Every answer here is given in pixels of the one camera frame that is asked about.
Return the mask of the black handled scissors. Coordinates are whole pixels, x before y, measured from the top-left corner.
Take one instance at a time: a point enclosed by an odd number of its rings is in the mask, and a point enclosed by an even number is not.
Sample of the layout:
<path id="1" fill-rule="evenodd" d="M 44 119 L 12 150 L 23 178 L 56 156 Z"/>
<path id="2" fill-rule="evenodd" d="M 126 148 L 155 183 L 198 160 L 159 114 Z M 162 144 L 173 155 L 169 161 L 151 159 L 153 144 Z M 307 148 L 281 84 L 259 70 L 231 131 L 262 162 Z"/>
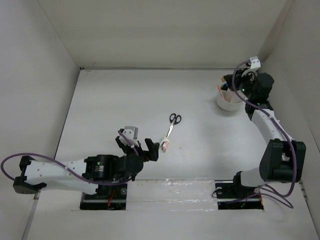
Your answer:
<path id="1" fill-rule="evenodd" d="M 176 113 L 172 113 L 170 116 L 169 116 L 169 121 L 170 121 L 170 127 L 168 129 L 168 132 L 166 134 L 166 138 L 168 138 L 174 128 L 175 125 L 179 124 L 182 120 L 182 117 L 181 115 L 179 114 L 176 114 Z"/>

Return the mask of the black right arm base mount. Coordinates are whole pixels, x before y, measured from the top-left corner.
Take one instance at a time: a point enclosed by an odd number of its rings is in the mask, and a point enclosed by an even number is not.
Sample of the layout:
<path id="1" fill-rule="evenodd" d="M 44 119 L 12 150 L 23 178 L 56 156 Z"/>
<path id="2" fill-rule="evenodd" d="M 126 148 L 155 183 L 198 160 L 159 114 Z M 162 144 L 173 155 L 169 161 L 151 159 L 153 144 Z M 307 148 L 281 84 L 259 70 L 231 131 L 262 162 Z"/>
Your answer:
<path id="1" fill-rule="evenodd" d="M 264 210 L 259 195 L 246 198 L 255 194 L 255 188 L 242 186 L 240 176 L 237 172 L 232 180 L 215 181 L 211 197 L 217 199 L 218 210 Z"/>

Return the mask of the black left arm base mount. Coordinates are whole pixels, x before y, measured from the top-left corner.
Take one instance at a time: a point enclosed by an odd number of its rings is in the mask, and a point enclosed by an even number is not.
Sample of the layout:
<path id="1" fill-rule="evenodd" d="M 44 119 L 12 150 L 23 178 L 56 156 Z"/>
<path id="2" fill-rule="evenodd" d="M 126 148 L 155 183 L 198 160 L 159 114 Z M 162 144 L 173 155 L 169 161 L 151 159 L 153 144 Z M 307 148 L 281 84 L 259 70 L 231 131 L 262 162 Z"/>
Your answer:
<path id="1" fill-rule="evenodd" d="M 79 208 L 85 211 L 126 210 L 127 187 L 127 183 L 116 186 L 99 186 L 95 194 L 82 193 Z"/>

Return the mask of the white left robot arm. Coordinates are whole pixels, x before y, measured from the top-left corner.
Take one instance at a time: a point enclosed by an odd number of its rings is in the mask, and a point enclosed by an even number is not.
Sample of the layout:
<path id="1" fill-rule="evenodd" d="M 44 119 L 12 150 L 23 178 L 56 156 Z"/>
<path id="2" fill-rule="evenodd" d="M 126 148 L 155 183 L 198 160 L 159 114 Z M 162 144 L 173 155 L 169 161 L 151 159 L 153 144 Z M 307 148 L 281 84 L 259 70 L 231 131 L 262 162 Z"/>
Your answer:
<path id="1" fill-rule="evenodd" d="M 22 153 L 19 163 L 20 175 L 13 180 L 13 189 L 18 194 L 37 194 L 44 190 L 77 191 L 107 198 L 112 187 L 134 181 L 145 162 L 156 162 L 160 144 L 146 138 L 147 150 L 139 141 L 123 133 L 115 139 L 123 151 L 122 156 L 98 154 L 80 160 L 60 162 L 47 158 L 47 162 L 35 160 L 37 154 Z"/>

